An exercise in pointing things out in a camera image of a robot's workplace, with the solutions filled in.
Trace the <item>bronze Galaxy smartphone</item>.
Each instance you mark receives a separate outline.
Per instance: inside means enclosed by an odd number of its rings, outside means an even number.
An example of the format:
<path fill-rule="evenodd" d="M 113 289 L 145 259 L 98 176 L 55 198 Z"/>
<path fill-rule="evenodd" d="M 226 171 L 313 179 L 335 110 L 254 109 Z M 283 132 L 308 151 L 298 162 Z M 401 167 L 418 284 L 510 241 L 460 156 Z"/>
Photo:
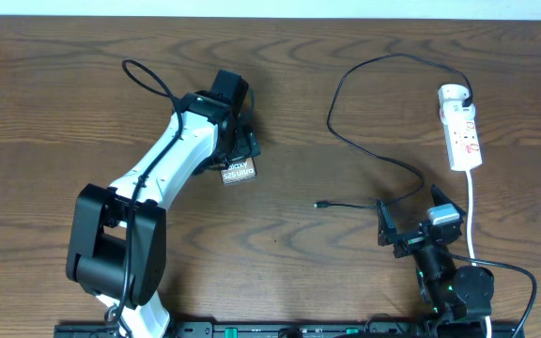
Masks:
<path fill-rule="evenodd" d="M 223 184 L 237 183 L 256 176 L 255 163 L 252 158 L 230 164 L 221 171 Z"/>

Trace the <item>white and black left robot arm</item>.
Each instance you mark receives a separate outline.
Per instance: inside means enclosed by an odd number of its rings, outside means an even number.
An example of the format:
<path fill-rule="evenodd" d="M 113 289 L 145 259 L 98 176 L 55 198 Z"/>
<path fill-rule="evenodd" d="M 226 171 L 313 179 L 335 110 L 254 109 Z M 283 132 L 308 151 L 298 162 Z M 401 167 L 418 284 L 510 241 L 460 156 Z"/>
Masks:
<path fill-rule="evenodd" d="M 86 185 L 74 210 L 66 274 L 105 307 L 101 324 L 67 324 L 56 337 L 166 337 L 173 318 L 157 291 L 166 265 L 167 211 L 189 177 L 259 155 L 240 111 L 249 90 L 221 70 L 182 98 L 164 85 L 172 117 L 160 139 L 107 187 Z"/>

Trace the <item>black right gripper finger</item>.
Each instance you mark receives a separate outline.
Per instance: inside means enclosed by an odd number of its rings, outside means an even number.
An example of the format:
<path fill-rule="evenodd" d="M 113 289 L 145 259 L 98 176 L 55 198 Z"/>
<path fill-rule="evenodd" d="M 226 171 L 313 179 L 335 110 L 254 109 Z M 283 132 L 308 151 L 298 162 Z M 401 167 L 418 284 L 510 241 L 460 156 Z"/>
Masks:
<path fill-rule="evenodd" d="M 380 200 L 377 200 L 376 210 L 378 214 L 378 245 L 387 246 L 394 244 L 397 240 L 397 229 L 389 213 L 387 206 Z"/>
<path fill-rule="evenodd" d="M 465 216 L 465 210 L 449 198 L 436 184 L 431 185 L 430 192 L 435 207 L 451 205 L 460 217 Z"/>

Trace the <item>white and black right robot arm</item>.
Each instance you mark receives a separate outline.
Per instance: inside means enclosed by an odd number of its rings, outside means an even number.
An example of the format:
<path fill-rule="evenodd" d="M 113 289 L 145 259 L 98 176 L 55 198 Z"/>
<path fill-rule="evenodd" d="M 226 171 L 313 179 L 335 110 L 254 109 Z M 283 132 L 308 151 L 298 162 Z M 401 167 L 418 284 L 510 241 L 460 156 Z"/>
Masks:
<path fill-rule="evenodd" d="M 425 335 L 437 337 L 441 327 L 481 323 L 491 315 L 494 276 L 489 269 L 458 267 L 447 246 L 461 235 L 466 212 L 437 186 L 431 187 L 434 206 L 415 230 L 400 234 L 387 205 L 376 202 L 378 245 L 394 247 L 394 257 L 412 256 L 424 301 L 434 314 L 422 322 Z"/>

